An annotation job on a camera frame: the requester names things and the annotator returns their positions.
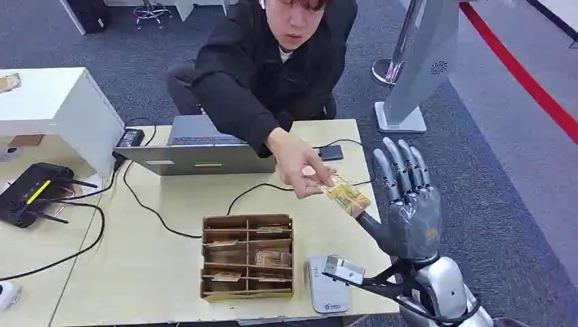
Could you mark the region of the person's hand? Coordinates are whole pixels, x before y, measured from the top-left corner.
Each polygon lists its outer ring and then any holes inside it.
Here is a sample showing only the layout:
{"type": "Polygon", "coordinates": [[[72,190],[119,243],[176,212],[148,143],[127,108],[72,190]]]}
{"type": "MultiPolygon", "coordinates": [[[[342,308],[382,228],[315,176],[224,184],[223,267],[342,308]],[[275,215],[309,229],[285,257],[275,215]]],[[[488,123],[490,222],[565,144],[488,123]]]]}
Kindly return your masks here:
{"type": "Polygon", "coordinates": [[[267,137],[266,146],[275,156],[279,177],[303,199],[323,192],[321,186],[334,186],[335,170],[324,165],[308,143],[277,127],[267,137]]]}

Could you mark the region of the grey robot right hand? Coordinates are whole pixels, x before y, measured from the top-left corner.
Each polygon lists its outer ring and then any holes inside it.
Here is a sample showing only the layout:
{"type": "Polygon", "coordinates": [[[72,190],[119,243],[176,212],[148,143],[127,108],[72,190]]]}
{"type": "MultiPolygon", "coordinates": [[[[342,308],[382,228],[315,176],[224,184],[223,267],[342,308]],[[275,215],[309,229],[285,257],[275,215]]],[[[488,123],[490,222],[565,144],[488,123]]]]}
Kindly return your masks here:
{"type": "Polygon", "coordinates": [[[429,260],[440,247],[440,192],[415,146],[389,137],[382,142],[384,148],[374,149],[374,159],[386,192],[386,212],[379,218],[362,212],[356,221],[388,255],[414,262],[429,260]]]}

